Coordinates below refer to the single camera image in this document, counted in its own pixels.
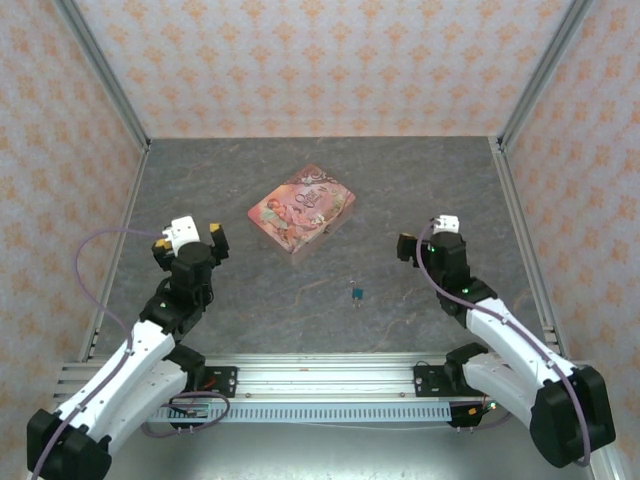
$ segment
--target gray marble surface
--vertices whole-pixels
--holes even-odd
[[[248,210],[308,163],[357,196],[356,212],[291,267],[254,231]],[[472,271],[541,336],[513,227],[484,137],[156,140],[130,226],[158,231],[192,214],[224,225],[230,258],[216,299],[185,339],[210,353],[447,352],[476,340],[439,308],[418,269],[396,259],[400,232],[458,215]],[[125,241],[109,307],[133,324],[164,277],[147,238]],[[355,309],[349,281],[364,290]],[[103,322],[96,353],[123,339]]]

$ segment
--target illustrated cover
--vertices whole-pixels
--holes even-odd
[[[352,192],[311,164],[249,210],[249,218],[295,254],[322,235],[354,200]]]

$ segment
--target robotic arm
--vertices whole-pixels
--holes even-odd
[[[429,240],[402,234],[397,245],[400,260],[413,258],[414,267],[426,269],[442,309],[496,352],[488,353],[477,343],[450,352],[445,372],[453,388],[471,387],[502,404],[529,429],[542,456],[556,467],[582,457],[585,443],[596,450],[613,442],[602,376],[592,367],[578,369],[550,350],[518,322],[496,292],[471,276],[458,230],[457,217],[442,215],[432,224]],[[588,443],[563,380],[570,382],[584,414]]]
[[[202,243],[191,217],[172,221],[162,233],[165,238],[152,251],[171,276],[160,282],[133,326],[133,347],[123,343],[82,390],[53,414],[39,410],[27,425],[27,465],[33,471],[54,432],[75,413],[45,460],[45,480],[103,479],[112,455],[149,415],[201,386],[205,358],[179,342],[213,301],[211,273],[228,258],[229,245],[219,224],[210,226],[213,245]],[[107,378],[90,403],[78,408]]]

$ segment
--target wall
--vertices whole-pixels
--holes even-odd
[[[640,472],[640,8],[595,2],[509,152],[575,358],[608,382]]]
[[[79,0],[151,137],[495,135],[570,0]]]
[[[2,478],[16,479],[26,423],[50,406],[92,312],[72,252],[118,225],[139,150],[51,1],[3,1],[0,29],[0,452]],[[108,240],[81,258],[94,292]]]

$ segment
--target pink book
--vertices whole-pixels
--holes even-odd
[[[294,265],[353,213],[355,195],[316,165],[307,165],[249,210],[249,218]]]

